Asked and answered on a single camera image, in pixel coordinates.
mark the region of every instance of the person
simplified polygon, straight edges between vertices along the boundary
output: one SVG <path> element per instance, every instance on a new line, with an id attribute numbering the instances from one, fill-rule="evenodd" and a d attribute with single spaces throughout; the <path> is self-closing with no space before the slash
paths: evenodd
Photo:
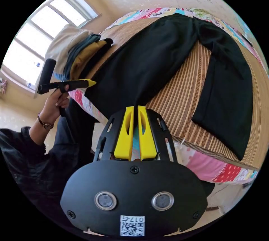
<path id="1" fill-rule="evenodd" d="M 60 117 L 52 149 L 46 153 L 44 141 L 60 116 L 59 107 L 66 111 Z M 69 177 L 80 167 L 91 163 L 94 124 L 98 122 L 87 114 L 68 93 L 55 90 L 32 127 L 20 132 L 0 129 L 0 148 L 14 180 L 26 197 L 54 223 L 83 238 L 60 206 L 60 199 Z"/>

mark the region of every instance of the wristwatch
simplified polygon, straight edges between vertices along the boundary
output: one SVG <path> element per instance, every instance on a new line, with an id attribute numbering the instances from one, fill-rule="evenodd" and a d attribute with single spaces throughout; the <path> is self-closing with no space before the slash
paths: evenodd
<path id="1" fill-rule="evenodd" d="M 51 123 L 44 123 L 44 122 L 42 122 L 41 120 L 40 120 L 40 113 L 37 115 L 37 118 L 38 118 L 38 120 L 39 120 L 39 122 L 41 123 L 41 125 L 46 129 L 46 130 L 50 130 L 50 129 L 52 129 L 53 128 L 53 126 L 54 126 L 54 124 L 51 124 Z"/>

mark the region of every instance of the bamboo mat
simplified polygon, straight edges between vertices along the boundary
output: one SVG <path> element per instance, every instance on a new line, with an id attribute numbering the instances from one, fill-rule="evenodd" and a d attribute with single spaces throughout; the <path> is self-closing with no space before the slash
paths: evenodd
<path id="1" fill-rule="evenodd" d="M 114 45 L 89 72 L 87 78 L 92 78 L 113 52 L 157 19 L 159 18 L 136 20 L 103 31 L 101 39 L 111 38 Z M 191 121 L 203 89 L 211 54 L 199 42 L 174 77 L 146 107 L 162 115 L 175 141 L 184 141 L 186 146 L 218 160 L 257 170 L 264 161 L 269 144 L 269 81 L 257 59 L 240 43 L 237 44 L 250 66 L 253 82 L 252 129 L 241 161 L 221 141 Z"/>

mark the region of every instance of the sticker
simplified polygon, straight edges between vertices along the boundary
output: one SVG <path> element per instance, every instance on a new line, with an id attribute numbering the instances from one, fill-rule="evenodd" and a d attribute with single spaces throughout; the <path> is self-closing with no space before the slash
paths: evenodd
<path id="1" fill-rule="evenodd" d="M 121 216 L 120 217 L 121 236 L 144 236 L 145 217 Z"/>

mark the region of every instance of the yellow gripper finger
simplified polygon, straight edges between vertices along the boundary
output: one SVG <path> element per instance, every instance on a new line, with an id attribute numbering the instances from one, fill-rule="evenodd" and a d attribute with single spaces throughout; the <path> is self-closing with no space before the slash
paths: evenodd
<path id="1" fill-rule="evenodd" d="M 141 160 L 154 159 L 157 156 L 157 151 L 151 133 L 146 107 L 144 106 L 138 106 L 138 132 Z"/>
<path id="2" fill-rule="evenodd" d="M 114 156 L 116 159 L 131 160 L 134 137 L 134 107 L 127 107 L 120 129 Z"/>

